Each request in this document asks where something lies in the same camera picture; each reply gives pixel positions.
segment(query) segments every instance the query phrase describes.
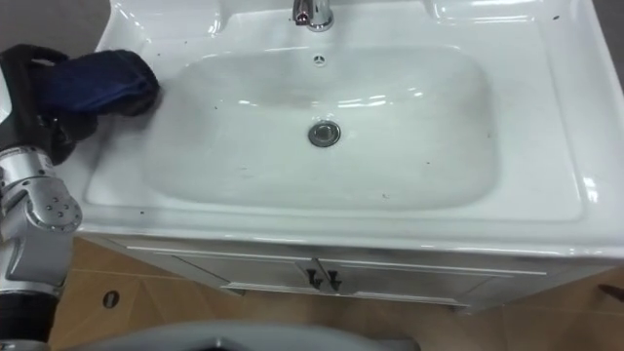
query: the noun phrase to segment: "cabinet door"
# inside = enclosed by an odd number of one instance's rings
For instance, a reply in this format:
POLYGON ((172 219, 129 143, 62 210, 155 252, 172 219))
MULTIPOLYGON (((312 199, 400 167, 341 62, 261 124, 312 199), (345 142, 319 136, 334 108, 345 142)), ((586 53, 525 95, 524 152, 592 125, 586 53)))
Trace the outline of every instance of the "cabinet door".
POLYGON ((222 288, 317 292, 310 285, 309 273, 306 272, 306 269, 318 269, 311 258, 230 253, 201 253, 176 257, 227 282, 222 288))
POLYGON ((360 297, 461 304, 460 298, 493 277, 492 272, 320 259, 337 293, 360 297))

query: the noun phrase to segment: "floor tile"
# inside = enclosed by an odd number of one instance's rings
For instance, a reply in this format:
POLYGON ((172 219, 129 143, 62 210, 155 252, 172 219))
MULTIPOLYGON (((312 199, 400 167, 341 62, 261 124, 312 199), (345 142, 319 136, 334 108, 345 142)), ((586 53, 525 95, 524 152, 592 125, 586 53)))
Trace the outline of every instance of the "floor tile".
POLYGON ((362 300, 296 293, 248 292, 241 318, 273 323, 298 323, 366 332, 362 300))
POLYGON ((141 298, 150 298, 166 324, 206 321, 215 318, 199 285, 188 280, 142 278, 141 298))
POLYGON ((370 300, 369 330, 374 337, 411 337, 427 351, 504 351, 502 313, 457 315, 450 307, 370 300))
POLYGON ((69 347, 126 332, 139 278, 130 275, 72 272, 65 294, 58 305, 51 344, 55 349, 69 347), (107 309, 103 298, 116 291, 118 304, 107 309))
POLYGON ((106 273, 178 278, 174 273, 116 253, 81 238, 74 240, 72 268, 106 273))
POLYGON ((504 308, 509 351, 624 350, 624 317, 537 307, 504 308))
POLYGON ((511 305, 624 314, 624 304, 601 292, 598 289, 599 284, 611 284, 624 288, 624 268, 612 269, 593 277, 540 292, 514 301, 511 305))

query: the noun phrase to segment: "sink basin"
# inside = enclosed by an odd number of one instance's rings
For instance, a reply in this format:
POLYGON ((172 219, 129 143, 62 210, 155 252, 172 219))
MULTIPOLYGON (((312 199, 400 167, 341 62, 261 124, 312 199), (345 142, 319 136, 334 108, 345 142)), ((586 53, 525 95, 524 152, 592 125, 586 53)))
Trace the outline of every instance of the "sink basin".
POLYGON ((170 82, 147 134, 149 185, 200 203, 431 209, 497 177, 488 79, 453 48, 203 58, 170 82), (323 120, 342 133, 327 148, 308 139, 323 120))
POLYGON ((291 5, 113 2, 98 49, 138 52, 163 95, 59 168, 82 230, 624 255, 624 99, 591 1, 334 0, 322 33, 291 5))

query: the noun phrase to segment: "gray toilet lid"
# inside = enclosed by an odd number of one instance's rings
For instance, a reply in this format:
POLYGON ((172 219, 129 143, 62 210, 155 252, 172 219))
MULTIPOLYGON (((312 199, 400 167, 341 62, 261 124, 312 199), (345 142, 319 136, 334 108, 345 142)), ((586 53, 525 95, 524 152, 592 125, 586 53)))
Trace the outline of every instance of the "gray toilet lid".
POLYGON ((139 331, 71 351, 383 351, 372 340, 344 331, 298 325, 207 322, 139 331))

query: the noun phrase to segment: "wooden floor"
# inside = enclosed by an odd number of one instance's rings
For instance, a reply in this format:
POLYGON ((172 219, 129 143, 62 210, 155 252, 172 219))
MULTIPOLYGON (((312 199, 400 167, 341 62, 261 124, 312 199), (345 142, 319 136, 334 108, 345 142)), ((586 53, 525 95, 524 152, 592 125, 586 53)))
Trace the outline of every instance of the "wooden floor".
POLYGON ((233 297, 81 239, 53 331, 54 349, 164 324, 247 320, 323 325, 371 337, 413 337, 423 351, 624 350, 624 304, 597 284, 624 286, 624 269, 476 316, 443 306, 249 292, 233 297), (112 309, 109 291, 120 294, 112 309))

